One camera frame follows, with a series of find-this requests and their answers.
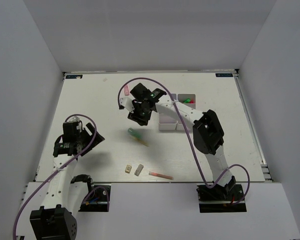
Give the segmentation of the green translucent tube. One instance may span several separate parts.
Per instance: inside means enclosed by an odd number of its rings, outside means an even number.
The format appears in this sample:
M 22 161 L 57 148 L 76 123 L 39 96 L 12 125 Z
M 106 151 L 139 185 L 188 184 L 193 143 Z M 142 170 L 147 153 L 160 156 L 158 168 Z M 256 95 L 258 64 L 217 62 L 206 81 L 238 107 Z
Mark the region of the green translucent tube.
M 129 128 L 127 131 L 132 137 L 139 139 L 139 140 L 142 139 L 142 134 L 139 131 L 137 131 L 133 128 Z

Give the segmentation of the yellow marker pen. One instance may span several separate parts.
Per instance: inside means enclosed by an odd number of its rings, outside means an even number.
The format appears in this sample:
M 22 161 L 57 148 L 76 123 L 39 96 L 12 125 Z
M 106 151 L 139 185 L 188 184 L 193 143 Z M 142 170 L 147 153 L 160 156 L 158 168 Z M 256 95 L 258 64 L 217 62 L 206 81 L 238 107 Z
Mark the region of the yellow marker pen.
M 146 143 L 145 141 L 141 140 L 141 139 L 136 139 L 139 143 L 141 143 L 142 145 L 149 147 L 148 143 Z

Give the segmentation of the black green highlighter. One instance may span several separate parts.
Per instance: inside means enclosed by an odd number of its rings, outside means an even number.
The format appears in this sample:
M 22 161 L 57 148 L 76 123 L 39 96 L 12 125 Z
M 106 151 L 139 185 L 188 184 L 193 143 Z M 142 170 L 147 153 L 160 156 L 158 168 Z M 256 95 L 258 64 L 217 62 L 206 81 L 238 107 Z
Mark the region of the black green highlighter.
M 190 101 L 192 101 L 191 98 L 186 98 L 186 99 L 184 99 L 183 103 L 184 104 L 189 104 Z

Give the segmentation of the pink translucent tube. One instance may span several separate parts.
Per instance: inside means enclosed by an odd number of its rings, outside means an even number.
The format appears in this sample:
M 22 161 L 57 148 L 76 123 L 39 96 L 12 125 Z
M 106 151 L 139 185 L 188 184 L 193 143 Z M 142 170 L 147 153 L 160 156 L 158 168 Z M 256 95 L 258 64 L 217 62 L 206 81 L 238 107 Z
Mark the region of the pink translucent tube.
M 124 87 L 124 95 L 125 95 L 125 96 L 129 96 L 129 95 L 130 95 L 128 85 L 126 85 L 126 86 Z

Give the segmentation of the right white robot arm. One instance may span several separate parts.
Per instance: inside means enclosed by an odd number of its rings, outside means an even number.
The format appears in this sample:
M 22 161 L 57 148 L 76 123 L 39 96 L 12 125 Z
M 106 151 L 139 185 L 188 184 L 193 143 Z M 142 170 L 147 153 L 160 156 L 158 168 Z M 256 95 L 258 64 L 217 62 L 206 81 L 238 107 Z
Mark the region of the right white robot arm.
M 229 171 L 224 156 L 224 131 L 216 113 L 199 111 L 183 104 L 161 89 L 150 91 L 139 83 L 130 93 L 134 97 L 122 97 L 119 106 L 129 111 L 128 118 L 140 126 L 147 126 L 152 112 L 164 114 L 180 122 L 185 130 L 192 130 L 191 147 L 203 153 L 212 171 L 216 195 L 225 200 L 234 192 L 235 177 Z

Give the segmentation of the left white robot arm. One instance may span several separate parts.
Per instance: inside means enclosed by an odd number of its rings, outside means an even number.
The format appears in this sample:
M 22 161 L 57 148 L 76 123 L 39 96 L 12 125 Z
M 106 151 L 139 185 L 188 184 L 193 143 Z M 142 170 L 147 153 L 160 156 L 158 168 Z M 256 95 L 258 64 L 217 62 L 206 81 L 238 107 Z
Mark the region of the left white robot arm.
M 74 175 L 78 159 L 105 139 L 88 123 L 72 117 L 62 125 L 63 134 L 54 143 L 53 163 L 56 175 L 49 180 L 44 200 L 29 220 L 38 240 L 73 240 L 77 236 L 76 214 L 83 199 L 95 195 L 89 175 Z

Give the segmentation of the left white organizer bin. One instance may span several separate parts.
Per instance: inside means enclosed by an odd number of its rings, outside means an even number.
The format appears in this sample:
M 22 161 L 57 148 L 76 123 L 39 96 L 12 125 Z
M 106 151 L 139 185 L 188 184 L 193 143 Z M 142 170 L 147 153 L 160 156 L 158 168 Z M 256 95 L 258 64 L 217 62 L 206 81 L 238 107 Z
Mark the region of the left white organizer bin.
M 175 131 L 177 126 L 177 121 L 168 115 L 159 113 L 158 120 L 158 130 L 159 131 Z

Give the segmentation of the white organizer bin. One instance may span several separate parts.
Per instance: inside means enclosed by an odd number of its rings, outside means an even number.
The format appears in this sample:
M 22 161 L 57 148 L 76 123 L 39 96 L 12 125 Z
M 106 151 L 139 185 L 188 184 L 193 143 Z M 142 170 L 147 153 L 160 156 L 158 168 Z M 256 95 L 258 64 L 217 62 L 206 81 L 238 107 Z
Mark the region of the white organizer bin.
M 190 106 L 191 108 L 196 108 L 196 95 L 193 93 L 179 93 L 177 94 L 177 100 L 186 106 Z M 181 122 L 177 122 L 176 130 L 184 131 L 183 125 Z
M 159 113 L 158 120 L 158 130 L 159 131 L 175 131 L 177 126 L 177 121 L 168 115 Z

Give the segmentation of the tan small eraser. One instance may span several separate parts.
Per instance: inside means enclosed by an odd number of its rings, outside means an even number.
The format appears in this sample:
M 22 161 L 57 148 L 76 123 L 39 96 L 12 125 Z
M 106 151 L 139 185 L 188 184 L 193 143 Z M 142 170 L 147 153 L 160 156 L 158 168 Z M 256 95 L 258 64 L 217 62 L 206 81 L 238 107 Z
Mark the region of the tan small eraser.
M 126 168 L 125 168 L 125 172 L 127 174 L 129 174 L 131 172 L 131 170 L 132 170 L 132 166 L 131 165 L 127 165 Z

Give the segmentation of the grey eraser block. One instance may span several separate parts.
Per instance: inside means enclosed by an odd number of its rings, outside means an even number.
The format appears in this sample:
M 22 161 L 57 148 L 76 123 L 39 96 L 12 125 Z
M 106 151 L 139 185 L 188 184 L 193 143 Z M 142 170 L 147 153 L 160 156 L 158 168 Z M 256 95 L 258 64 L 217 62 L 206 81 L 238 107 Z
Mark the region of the grey eraser block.
M 140 173 L 142 172 L 143 168 L 144 168 L 144 165 L 139 164 L 139 166 L 138 166 L 137 169 L 135 170 L 135 173 L 134 173 L 134 174 L 135 174 L 136 176 L 139 176 Z

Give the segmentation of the orange marker pen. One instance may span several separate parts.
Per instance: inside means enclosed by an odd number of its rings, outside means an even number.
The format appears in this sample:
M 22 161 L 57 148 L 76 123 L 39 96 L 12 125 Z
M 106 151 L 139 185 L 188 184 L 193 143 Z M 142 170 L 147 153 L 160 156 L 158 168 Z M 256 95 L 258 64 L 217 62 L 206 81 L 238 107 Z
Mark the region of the orange marker pen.
M 152 171 L 149 172 L 149 175 L 154 176 L 154 177 L 158 177 L 158 178 L 167 179 L 167 180 L 173 180 L 174 179 L 172 176 L 161 174 L 161 173 L 156 173 L 156 172 L 152 172 Z

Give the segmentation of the left blue table label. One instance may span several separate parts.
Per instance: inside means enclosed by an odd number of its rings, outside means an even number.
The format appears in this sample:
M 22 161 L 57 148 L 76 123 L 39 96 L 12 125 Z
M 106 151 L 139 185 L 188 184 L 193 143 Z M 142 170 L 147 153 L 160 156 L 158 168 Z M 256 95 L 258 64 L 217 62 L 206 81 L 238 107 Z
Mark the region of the left blue table label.
M 77 75 L 77 74 L 74 74 L 74 75 L 73 75 L 73 74 L 70 74 L 70 75 L 69 75 L 69 74 L 68 74 L 68 75 L 65 76 L 65 78 L 66 78 L 66 79 L 82 79 L 82 78 L 83 78 L 83 75 L 81 75 L 81 74 L 78 74 L 78 75 Z

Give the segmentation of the right blue table label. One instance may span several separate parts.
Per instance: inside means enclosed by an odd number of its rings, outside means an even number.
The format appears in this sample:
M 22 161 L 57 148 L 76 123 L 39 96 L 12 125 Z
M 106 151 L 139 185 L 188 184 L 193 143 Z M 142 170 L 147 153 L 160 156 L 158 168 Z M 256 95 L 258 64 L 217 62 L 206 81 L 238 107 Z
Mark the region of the right blue table label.
M 233 77 L 233 74 L 232 73 L 215 73 L 216 77 L 218 78 L 232 78 Z

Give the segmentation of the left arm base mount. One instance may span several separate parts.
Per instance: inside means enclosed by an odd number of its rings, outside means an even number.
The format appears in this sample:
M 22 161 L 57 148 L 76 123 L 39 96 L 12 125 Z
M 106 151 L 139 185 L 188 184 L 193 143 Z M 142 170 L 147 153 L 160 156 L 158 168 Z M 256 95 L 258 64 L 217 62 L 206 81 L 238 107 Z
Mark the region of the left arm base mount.
M 97 188 L 98 186 L 93 186 L 93 193 L 89 198 L 83 202 L 79 212 L 87 213 L 105 213 L 108 212 L 110 206 L 110 195 L 111 195 L 111 185 L 103 185 L 102 188 Z

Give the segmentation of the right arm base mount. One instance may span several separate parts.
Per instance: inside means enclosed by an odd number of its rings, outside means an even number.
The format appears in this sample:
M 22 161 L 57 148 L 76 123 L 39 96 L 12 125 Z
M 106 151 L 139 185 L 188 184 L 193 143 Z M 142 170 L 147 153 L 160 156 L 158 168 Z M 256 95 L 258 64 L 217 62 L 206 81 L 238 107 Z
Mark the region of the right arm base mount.
M 236 184 L 225 195 L 216 188 L 209 189 L 205 185 L 197 186 L 200 213 L 245 213 L 247 207 L 245 199 L 238 202 L 243 196 L 243 187 Z

